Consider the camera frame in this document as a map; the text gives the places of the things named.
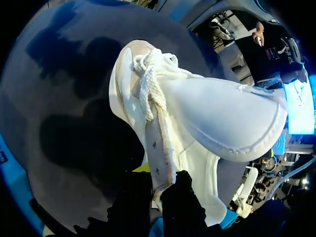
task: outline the cable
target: cable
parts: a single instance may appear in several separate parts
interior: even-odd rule
[[[269,193],[269,195],[266,198],[266,201],[270,200],[273,197],[273,194],[276,192],[276,190],[278,189],[278,187],[287,179],[291,178],[294,174],[297,174],[298,172],[302,171],[303,169],[306,169],[308,166],[310,166],[311,164],[313,164],[313,162],[316,160],[316,156],[313,157],[313,159],[311,159],[309,162],[307,162],[306,164],[302,165],[301,167],[293,170],[292,172],[288,173],[287,175],[285,175],[283,178],[281,178],[276,185],[271,189],[271,192]]]

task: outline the shoelace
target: shoelace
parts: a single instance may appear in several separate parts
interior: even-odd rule
[[[162,53],[160,49],[153,49],[145,55],[134,57],[134,69],[143,76],[140,79],[140,105],[142,112],[148,121],[154,119],[149,105],[149,99],[167,112],[166,99],[159,86],[157,77],[169,77],[173,79],[203,78],[187,70],[178,67],[178,59],[170,53]]]

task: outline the shoe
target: shoe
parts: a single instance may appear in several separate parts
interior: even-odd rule
[[[154,200],[159,203],[175,183],[177,169],[186,170],[208,226],[226,214],[217,197],[219,157],[259,158],[276,142],[287,117],[286,103],[272,92],[192,74],[178,67],[175,55],[141,40],[119,54],[109,98],[112,112],[144,146]]]

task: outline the screen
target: screen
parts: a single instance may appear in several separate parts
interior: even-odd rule
[[[311,76],[310,80],[315,81],[316,76]],[[295,80],[284,84],[289,134],[315,133],[315,108],[310,80],[307,83]]]

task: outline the person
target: person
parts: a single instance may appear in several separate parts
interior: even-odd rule
[[[236,40],[219,52],[219,56],[232,68],[237,66],[234,72],[239,80],[251,75],[255,83],[275,76],[283,83],[294,79],[306,82],[307,71],[303,64],[292,58],[287,38],[289,35],[282,26],[257,22],[256,31],[251,36]]]

